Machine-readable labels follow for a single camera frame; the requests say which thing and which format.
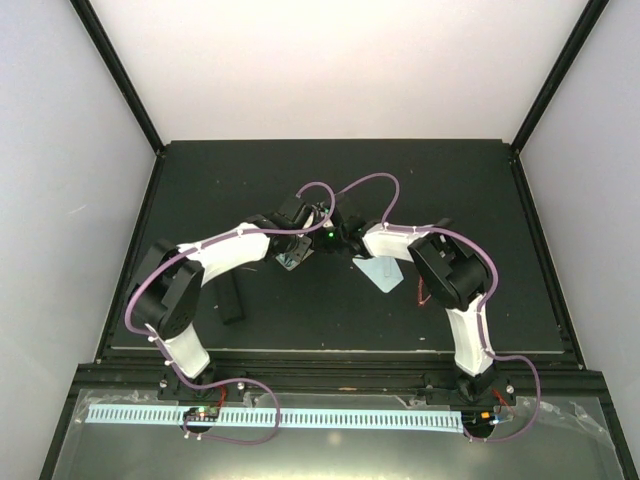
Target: wire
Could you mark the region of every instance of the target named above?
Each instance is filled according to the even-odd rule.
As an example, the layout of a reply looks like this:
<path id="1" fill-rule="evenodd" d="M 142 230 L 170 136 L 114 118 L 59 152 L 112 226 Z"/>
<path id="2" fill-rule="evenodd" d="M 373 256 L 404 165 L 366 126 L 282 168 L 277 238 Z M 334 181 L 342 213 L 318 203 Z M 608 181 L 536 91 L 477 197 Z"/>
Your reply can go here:
<path id="1" fill-rule="evenodd" d="M 477 310 L 476 310 L 476 321 L 477 321 L 477 324 L 478 324 L 478 332 L 480 333 L 480 343 L 482 344 L 482 349 L 487 353 L 487 355 L 489 355 L 489 357 L 491 357 L 493 360 L 495 360 L 497 362 L 521 361 L 521 362 L 524 362 L 524 363 L 527 364 L 527 366 L 531 369 L 531 373 L 533 373 L 533 379 L 534 379 L 535 385 L 536 385 L 536 408 L 533 411 L 533 415 L 531 416 L 531 418 L 529 419 L 529 421 L 527 422 L 527 424 L 524 427 L 522 427 L 517 432 L 515 432 L 515 433 L 513 433 L 511 435 L 508 435 L 506 437 L 502 437 L 502 438 L 478 438 L 478 437 L 474 437 L 473 435 L 471 435 L 467 429 L 464 429 L 464 433 L 469 438 L 469 440 L 471 440 L 471 441 L 478 440 L 478 441 L 489 442 L 489 443 L 508 442 L 510 440 L 515 440 L 516 438 L 524 435 L 526 432 L 528 432 L 533 427 L 533 425 L 535 424 L 536 420 L 538 419 L 538 415 L 540 414 L 540 402 L 541 402 L 541 397 L 542 397 L 542 392 L 541 392 L 541 389 L 540 389 L 540 375 L 538 374 L 538 370 L 536 369 L 536 366 L 533 364 L 533 362 L 531 360 L 529 360 L 527 357 L 525 357 L 524 355 L 496 355 L 495 353 L 490 351 L 489 348 L 488 348 L 486 334 L 485 334 L 485 331 L 484 331 L 484 325 L 483 325 L 483 321 L 482 321 L 482 313 L 481 312 L 482 312 L 482 308 L 486 305 L 486 303 L 489 301 L 489 299 L 493 296 L 493 294 L 495 293 L 496 289 L 498 288 L 498 269 L 496 268 L 496 265 L 493 262 L 493 260 L 491 259 L 491 257 L 489 256 L 489 254 L 487 252 L 485 252 L 480 247 L 480 245 L 475 243 L 473 240 L 470 240 L 469 238 L 465 237 L 464 235 L 459 234 L 458 232 L 454 232 L 452 230 L 447 230 L 445 228 L 434 227 L 432 225 L 425 225 L 425 226 L 421 226 L 421 227 L 407 227 L 407 226 L 404 226 L 404 225 L 385 224 L 384 226 L 385 226 L 385 228 L 387 228 L 389 231 L 392 231 L 392 232 L 399 232 L 399 233 L 438 233 L 440 235 L 446 235 L 448 237 L 455 238 L 456 240 L 464 243 L 465 245 L 470 247 L 472 250 L 474 250 L 480 256 L 480 258 L 482 258 L 482 260 L 484 261 L 485 265 L 487 265 L 487 267 L 489 267 L 489 271 L 491 272 L 491 286 L 489 287 L 489 290 L 487 291 L 487 294 L 482 298 L 482 300 L 480 300 L 480 302 L 478 302 L 478 307 L 477 307 Z"/>
<path id="2" fill-rule="evenodd" d="M 218 404 L 216 405 L 218 408 L 222 408 L 224 401 L 227 398 L 227 387 L 220 387 L 220 389 L 222 392 L 220 393 L 220 400 L 218 400 Z"/>
<path id="3" fill-rule="evenodd" d="M 336 206 L 336 197 L 335 197 L 335 193 L 333 192 L 333 189 L 329 185 L 323 182 L 308 183 L 307 185 L 305 185 L 300 189 L 300 191 L 298 192 L 298 196 L 300 196 L 308 188 L 316 187 L 316 186 L 324 188 L 329 194 L 329 198 L 331 199 L 331 207 L 329 208 L 329 212 L 326 214 L 325 218 L 331 218 L 331 215 L 333 215 L 333 211 L 335 210 L 335 206 Z M 243 232 L 238 232 L 237 230 L 234 230 L 231 232 L 223 233 L 221 235 L 217 235 L 215 237 L 208 238 L 207 240 L 202 242 L 202 244 L 200 245 L 200 250 L 203 250 L 207 247 L 210 247 L 211 245 L 215 245 L 216 243 L 222 242 L 224 240 L 234 238 L 240 235 L 240 233 L 242 233 L 242 235 L 252 235 L 256 233 L 263 233 L 268 235 L 304 235 L 306 233 L 314 232 L 322 228 L 323 226 L 324 226 L 324 219 L 321 219 L 316 225 L 312 225 L 311 227 L 303 228 L 299 230 L 276 230 L 276 229 L 269 229 L 269 228 L 250 228 L 250 229 L 244 230 Z M 130 332 L 138 335 L 144 335 L 144 336 L 151 335 L 153 337 L 153 332 L 151 332 L 150 330 L 136 328 L 133 326 L 132 316 L 133 316 L 133 309 L 135 308 L 136 303 L 140 300 L 140 297 L 142 296 L 142 294 L 146 291 L 147 288 L 149 288 L 149 285 L 151 285 L 156 278 L 162 275 L 172 265 L 175 265 L 180 260 L 188 257 L 189 255 L 196 253 L 197 251 L 198 251 L 197 248 L 192 247 L 183 252 L 178 253 L 175 257 L 170 258 L 169 260 L 164 262 L 162 265 L 160 265 L 157 269 L 155 269 L 140 284 L 140 286 L 131 296 L 131 299 L 129 300 L 129 304 L 127 305 L 127 308 L 125 309 L 125 312 L 124 312 L 124 324 Z M 167 352 L 167 350 L 163 347 L 162 343 L 160 343 L 159 339 L 156 338 L 155 343 L 158 346 L 158 349 L 160 350 L 162 355 L 165 357 L 165 359 L 171 362 L 173 371 L 176 373 L 180 381 L 191 389 L 208 390 L 210 388 L 222 387 L 230 383 L 244 382 L 246 384 L 256 385 L 262 388 L 273 398 L 275 408 L 276 408 L 276 422 L 271 433 L 269 433 L 265 437 L 260 438 L 258 440 L 236 440 L 233 438 L 221 437 L 217 435 L 206 435 L 206 436 L 203 435 L 203 438 L 219 440 L 222 442 L 233 443 L 236 445 L 259 445 L 273 438 L 273 436 L 276 434 L 278 430 L 278 427 L 280 426 L 280 403 L 278 402 L 278 398 L 276 397 L 276 395 L 273 393 L 273 391 L 269 387 L 267 387 L 265 384 L 261 382 L 258 382 L 257 380 L 252 380 L 250 378 L 232 378 L 230 380 L 223 380 L 220 382 L 214 382 L 207 385 L 196 385 L 195 383 L 192 383 L 189 379 L 187 379 L 187 377 L 185 377 L 185 375 L 182 373 L 182 371 L 178 368 L 178 366 L 173 361 L 173 358 L 171 358 L 171 355 L 169 354 L 169 352 Z"/>
<path id="4" fill-rule="evenodd" d="M 511 405 L 507 403 L 507 401 L 504 399 L 504 397 L 500 394 L 498 390 L 496 390 L 495 388 L 492 388 L 491 393 L 493 393 L 493 396 L 500 401 L 500 410 L 498 411 L 498 413 L 502 411 L 502 406 L 505 406 L 507 407 L 507 410 L 509 410 L 509 412 L 511 412 L 511 414 L 514 417 L 516 416 L 516 411 L 513 408 L 511 408 Z"/>
<path id="5" fill-rule="evenodd" d="M 390 178 L 391 181 L 393 181 L 393 184 L 396 186 L 396 191 L 393 194 L 393 199 L 391 199 L 391 203 L 389 203 L 389 206 L 387 207 L 387 209 L 382 214 L 382 219 L 380 220 L 381 223 L 384 223 L 384 222 L 387 221 L 387 218 L 389 217 L 389 214 L 391 213 L 391 210 L 393 210 L 393 207 L 396 206 L 396 203 L 398 201 L 398 197 L 400 196 L 400 182 L 398 181 L 398 179 L 394 175 L 391 175 L 390 173 L 386 173 L 386 172 L 372 173 L 371 175 L 366 175 L 366 176 L 364 176 L 362 178 L 359 178 L 355 182 L 350 183 L 346 187 L 344 187 L 342 190 L 340 190 L 338 192 L 338 194 L 346 193 L 349 190 L 351 190 L 352 188 L 357 187 L 361 183 L 364 183 L 364 182 L 366 182 L 368 180 L 371 180 L 373 178 L 380 178 L 380 177 Z"/>
<path id="6" fill-rule="evenodd" d="M 424 280 L 422 280 L 422 276 L 420 276 L 420 280 L 418 280 L 418 306 L 424 307 L 429 299 L 431 298 L 431 294 L 427 296 L 427 298 L 422 298 L 422 287 L 424 287 Z"/>

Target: white plastic piece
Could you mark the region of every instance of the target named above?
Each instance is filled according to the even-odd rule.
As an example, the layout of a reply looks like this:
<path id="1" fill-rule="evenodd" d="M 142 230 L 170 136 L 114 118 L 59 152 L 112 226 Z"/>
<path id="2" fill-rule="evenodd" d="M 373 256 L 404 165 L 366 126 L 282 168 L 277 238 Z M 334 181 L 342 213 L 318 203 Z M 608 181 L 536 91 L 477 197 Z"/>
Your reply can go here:
<path id="1" fill-rule="evenodd" d="M 156 333 L 147 324 L 147 328 Z M 209 353 L 200 343 L 193 324 L 177 337 L 163 340 L 158 337 L 158 341 L 165 348 L 170 358 L 173 359 L 180 371 L 189 378 L 195 378 L 209 365 Z"/>
<path id="2" fill-rule="evenodd" d="M 222 240 L 204 249 L 201 249 L 202 242 L 183 243 L 178 245 L 178 249 L 181 252 L 194 247 L 198 249 L 188 258 L 200 262 L 204 267 L 204 278 L 202 279 L 204 285 L 209 280 L 243 263 L 256 262 L 265 257 L 269 249 L 269 237 L 264 233 L 248 234 L 249 230 L 257 228 L 251 223 L 241 223 L 230 230 L 230 232 L 236 232 L 237 236 Z"/>
<path id="3" fill-rule="evenodd" d="M 456 354 L 454 357 L 456 364 L 461 370 L 473 377 L 484 372 L 493 363 L 493 359 L 487 353 L 487 351 L 491 353 L 494 352 L 491 347 L 491 342 L 489 341 L 484 305 L 480 315 L 482 317 L 484 339 L 487 345 L 486 350 L 482 347 L 480 331 L 478 330 L 476 310 L 482 298 L 484 298 L 484 296 L 480 295 L 471 302 L 466 312 L 447 309 L 447 316 L 449 317 L 451 331 L 453 332 L 453 341 L 456 345 Z"/>
<path id="4" fill-rule="evenodd" d="M 404 280 L 395 258 L 354 258 L 353 263 L 384 293 L 389 293 Z"/>
<path id="5" fill-rule="evenodd" d="M 184 424 L 184 414 L 192 406 L 104 404 L 89 406 L 86 423 L 127 425 Z M 216 420 L 187 421 L 194 427 L 273 428 L 275 408 L 222 407 Z M 460 412 L 438 410 L 366 410 L 327 408 L 281 408 L 280 428 L 418 430 L 462 433 Z"/>
<path id="6" fill-rule="evenodd" d="M 362 238 L 364 246 L 373 257 L 393 257 L 412 262 L 407 247 L 425 233 L 401 233 L 387 230 L 384 225 L 371 227 Z"/>

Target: red wire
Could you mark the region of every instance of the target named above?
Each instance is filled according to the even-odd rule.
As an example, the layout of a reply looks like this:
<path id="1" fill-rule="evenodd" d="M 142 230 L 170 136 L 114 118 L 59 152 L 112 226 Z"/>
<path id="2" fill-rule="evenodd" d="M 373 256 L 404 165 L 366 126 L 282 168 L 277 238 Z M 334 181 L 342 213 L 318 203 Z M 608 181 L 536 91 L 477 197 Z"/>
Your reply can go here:
<path id="1" fill-rule="evenodd" d="M 511 405 L 509 405 L 507 403 L 507 401 L 504 399 L 504 397 L 502 395 L 500 395 L 500 392 L 498 390 L 496 390 L 495 388 L 492 388 L 491 392 L 493 393 L 494 397 L 496 397 L 498 400 L 500 400 L 500 404 L 504 405 L 505 407 L 507 407 L 507 409 L 515 417 L 516 416 L 515 410 L 513 408 L 511 408 Z"/>
<path id="2" fill-rule="evenodd" d="M 424 281 L 422 280 L 422 277 L 420 277 L 420 281 L 418 282 L 418 306 L 420 306 L 420 307 L 424 307 L 425 304 L 431 298 L 430 294 L 429 294 L 429 296 L 427 298 L 422 298 L 422 287 L 423 286 L 424 286 Z"/>

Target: black table surface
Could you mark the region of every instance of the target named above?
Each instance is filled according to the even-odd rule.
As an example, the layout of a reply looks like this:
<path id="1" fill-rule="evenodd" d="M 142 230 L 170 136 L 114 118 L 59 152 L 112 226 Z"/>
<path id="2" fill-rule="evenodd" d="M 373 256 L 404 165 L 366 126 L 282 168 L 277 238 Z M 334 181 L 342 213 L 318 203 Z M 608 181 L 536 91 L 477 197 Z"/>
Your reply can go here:
<path id="1" fill-rule="evenodd" d="M 159 238 L 187 243 L 276 209 L 300 186 L 320 180 L 337 191 L 373 172 L 400 181 L 390 221 L 454 220 L 451 228 L 493 257 L 498 291 L 487 306 L 491 342 L 500 352 L 562 352 L 562 343 L 514 183 L 499 140 L 175 141 L 166 154 L 138 258 Z M 353 190 L 371 219 L 393 196 L 388 179 Z M 321 189 L 305 198 L 318 201 Z M 236 270 L 246 320 L 225 326 L 216 292 L 205 285 L 195 327 L 211 350 L 451 352 L 451 328 L 435 302 L 419 307 L 418 274 L 401 262 L 404 281 L 382 293 L 338 255 L 313 254 L 286 271 L 274 260 Z M 122 318 L 112 348 L 149 348 Z"/>

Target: purple cable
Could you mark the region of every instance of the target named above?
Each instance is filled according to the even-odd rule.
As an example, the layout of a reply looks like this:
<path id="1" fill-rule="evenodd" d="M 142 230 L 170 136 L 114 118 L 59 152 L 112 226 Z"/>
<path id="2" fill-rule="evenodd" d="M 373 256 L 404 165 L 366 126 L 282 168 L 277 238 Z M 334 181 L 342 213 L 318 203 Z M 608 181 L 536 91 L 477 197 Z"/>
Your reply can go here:
<path id="1" fill-rule="evenodd" d="M 480 440 L 480 441 L 489 442 L 489 443 L 508 442 L 509 440 L 514 440 L 514 439 L 520 437 L 521 435 L 524 435 L 526 432 L 528 432 L 533 427 L 533 425 L 534 425 L 535 421 L 537 420 L 538 415 L 540 413 L 540 401 L 541 401 L 541 396 L 542 396 L 542 392 L 541 392 L 541 389 L 540 389 L 540 375 L 538 375 L 538 370 L 536 369 L 536 366 L 533 364 L 533 362 L 531 360 L 529 360 L 527 357 L 525 357 L 524 355 L 496 355 L 495 353 L 492 353 L 492 352 L 487 350 L 487 340 L 485 338 L 484 326 L 482 324 L 482 314 L 480 312 L 482 312 L 482 307 L 484 307 L 484 305 L 489 301 L 489 299 L 493 296 L 494 292 L 498 288 L 498 269 L 496 268 L 495 263 L 493 263 L 493 260 L 491 259 L 489 254 L 487 252 L 485 252 L 480 247 L 480 245 L 478 245 L 473 240 L 470 240 L 467 237 L 465 237 L 464 235 L 461 235 L 461 234 L 459 234 L 457 232 L 454 232 L 454 231 L 451 231 L 451 230 L 447 230 L 445 228 L 433 227 L 433 226 L 415 227 L 415 229 L 414 229 L 414 227 L 407 227 L 407 226 L 403 226 L 403 225 L 390 225 L 390 224 L 387 224 L 385 226 L 387 227 L 387 229 L 389 231 L 396 231 L 396 232 L 401 232 L 401 233 L 413 233 L 414 231 L 418 232 L 418 233 L 432 232 L 432 233 L 439 233 L 441 235 L 446 235 L 446 236 L 451 237 L 451 238 L 455 238 L 456 240 L 458 240 L 458 241 L 464 243 L 465 245 L 469 246 L 470 248 L 472 248 L 482 258 L 482 260 L 484 260 L 485 264 L 489 267 L 489 270 L 491 272 L 491 287 L 489 287 L 489 291 L 487 292 L 487 294 L 478 303 L 478 309 L 476 311 L 476 318 L 477 318 L 477 322 L 478 322 L 478 332 L 480 333 L 480 342 L 482 344 L 482 348 L 485 350 L 485 352 L 487 352 L 487 355 L 489 355 L 491 358 L 493 358 L 494 360 L 496 360 L 498 362 L 510 362 L 510 361 L 514 361 L 514 360 L 520 360 L 520 361 L 526 363 L 529 366 L 529 368 L 531 369 L 531 372 L 533 373 L 533 378 L 534 378 L 535 384 L 536 384 L 536 408 L 533 411 L 533 415 L 529 419 L 529 422 L 524 427 L 522 427 L 517 432 L 515 432 L 515 433 L 513 433 L 511 435 L 508 435 L 506 437 L 502 437 L 502 438 L 478 438 L 478 437 L 474 437 L 473 435 L 471 435 L 467 431 L 466 428 L 464 429 L 464 433 L 465 433 L 465 435 L 467 437 L 469 437 L 469 439 L 471 441 Z"/>
<path id="2" fill-rule="evenodd" d="M 329 193 L 329 198 L 331 199 L 331 207 L 329 208 L 329 212 L 326 214 L 325 218 L 331 218 L 331 215 L 333 215 L 333 211 L 335 210 L 335 207 L 336 207 L 336 197 L 335 197 L 335 194 L 333 193 L 333 189 L 329 185 L 327 185 L 326 183 L 323 183 L 323 182 L 311 182 L 311 183 L 308 183 L 307 185 L 305 185 L 302 189 L 300 189 L 300 191 L 298 192 L 298 196 L 300 196 L 304 190 L 306 190 L 307 188 L 310 188 L 310 187 L 322 187 Z M 320 221 L 316 225 L 312 225 L 309 228 L 303 228 L 303 229 L 299 229 L 299 230 L 276 230 L 276 229 L 268 229 L 268 228 L 264 228 L 264 229 L 263 228 L 250 228 L 250 229 L 244 230 L 242 232 L 242 235 L 251 235 L 251 234 L 256 234 L 256 233 L 264 233 L 264 234 L 269 234 L 269 235 L 304 235 L 306 233 L 311 233 L 311 232 L 313 232 L 315 230 L 318 230 L 318 229 L 322 228 L 323 225 L 324 225 L 324 220 Z M 218 242 L 222 242 L 224 240 L 228 240 L 228 239 L 236 237 L 238 235 L 239 235 L 239 232 L 237 230 L 235 230 L 235 231 L 226 232 L 226 233 L 223 233 L 221 235 L 212 237 L 212 238 L 202 242 L 201 245 L 200 245 L 200 249 L 204 249 L 204 248 L 210 247 L 211 245 L 214 245 L 214 244 L 216 244 Z M 143 330 L 143 329 L 136 328 L 136 327 L 133 326 L 133 324 L 132 324 L 132 314 L 133 314 L 133 309 L 136 306 L 136 303 L 138 302 L 138 300 L 140 300 L 140 297 L 145 292 L 145 290 L 147 288 L 149 288 L 149 285 L 151 285 L 151 283 L 153 283 L 153 281 L 156 278 L 158 278 L 160 275 L 162 275 L 162 273 L 165 270 L 167 270 L 172 265 L 175 265 L 177 262 L 179 262 L 183 258 L 186 258 L 187 256 L 189 256 L 189 255 L 191 255 L 193 253 L 196 253 L 197 251 L 198 251 L 198 249 L 194 247 L 194 248 L 189 248 L 188 250 L 185 250 L 184 252 L 180 252 L 175 257 L 170 258 L 169 260 L 164 262 L 162 265 L 160 265 L 157 269 L 155 269 L 151 273 L 151 275 L 149 275 L 144 280 L 144 282 L 142 282 L 140 284 L 138 289 L 131 296 L 131 299 L 129 300 L 129 304 L 127 305 L 127 308 L 125 309 L 125 312 L 124 312 L 124 324 L 125 324 L 125 326 L 127 327 L 127 329 L 130 332 L 138 334 L 138 335 L 145 335 L 145 336 L 151 335 L 151 336 L 153 336 L 153 332 L 151 332 L 150 330 L 147 330 L 147 329 Z M 178 376 L 180 381 L 182 383 L 184 383 L 186 386 L 188 386 L 189 388 L 192 388 L 192 389 L 195 389 L 195 390 L 207 390 L 207 389 L 210 389 L 210 388 L 217 388 L 217 387 L 226 385 L 228 383 L 236 383 L 236 382 L 240 381 L 240 382 L 245 382 L 245 383 L 249 383 L 249 384 L 252 384 L 252 385 L 257 385 L 260 388 L 264 389 L 269 395 L 271 395 L 271 397 L 273 397 L 273 401 L 274 401 L 275 407 L 276 407 L 276 423 L 275 423 L 274 428 L 271 431 L 271 433 L 269 433 L 265 437 L 263 437 L 261 439 L 258 439 L 258 440 L 235 440 L 233 438 L 220 437 L 220 436 L 216 436 L 216 435 L 207 435 L 207 436 L 203 435 L 203 438 L 210 438 L 210 439 L 214 439 L 214 440 L 220 440 L 222 442 L 233 443 L 233 444 L 236 444 L 236 445 L 259 445 L 259 444 L 267 442 L 267 441 L 269 441 L 269 440 L 271 440 L 273 438 L 273 436 L 276 434 L 276 432 L 278 430 L 278 427 L 280 425 L 280 403 L 278 402 L 278 398 L 276 397 L 276 395 L 273 393 L 273 391 L 269 387 L 267 387 L 265 384 L 263 384 L 261 382 L 258 382 L 257 380 L 252 380 L 250 378 L 234 378 L 234 379 L 230 379 L 230 380 L 223 380 L 223 381 L 220 381 L 220 382 L 210 383 L 208 385 L 196 385 L 195 383 L 192 383 L 191 381 L 189 381 L 189 379 L 186 378 L 186 376 L 177 367 L 177 365 L 175 363 L 173 363 L 173 359 L 171 358 L 171 355 L 169 355 L 169 352 L 166 351 L 166 349 L 162 346 L 162 344 L 158 340 L 156 340 L 156 345 L 158 346 L 158 349 L 160 350 L 162 355 L 165 357 L 165 359 L 168 360 L 169 362 L 171 362 L 173 370 L 174 370 L 174 372 L 176 372 L 176 375 Z"/>
<path id="3" fill-rule="evenodd" d="M 364 183 L 364 182 L 366 182 L 368 180 L 371 180 L 373 178 L 379 178 L 379 177 L 390 178 L 393 181 L 394 185 L 396 186 L 396 193 L 393 194 L 393 199 L 391 199 L 391 203 L 389 203 L 389 206 L 387 207 L 387 209 L 382 214 L 382 219 L 380 220 L 380 223 L 384 223 L 384 222 L 387 221 L 387 218 L 389 217 L 389 214 L 391 213 L 391 210 L 393 210 L 393 207 L 396 206 L 396 203 L 398 201 L 398 197 L 400 196 L 400 182 L 398 182 L 398 179 L 395 176 L 391 175 L 390 173 L 386 173 L 386 172 L 372 173 L 371 175 L 367 175 L 365 177 L 362 177 L 362 178 L 356 180 L 353 183 L 350 183 L 349 185 L 344 187 L 342 190 L 340 190 L 338 192 L 338 194 L 348 192 L 353 187 L 357 187 L 361 183 Z"/>

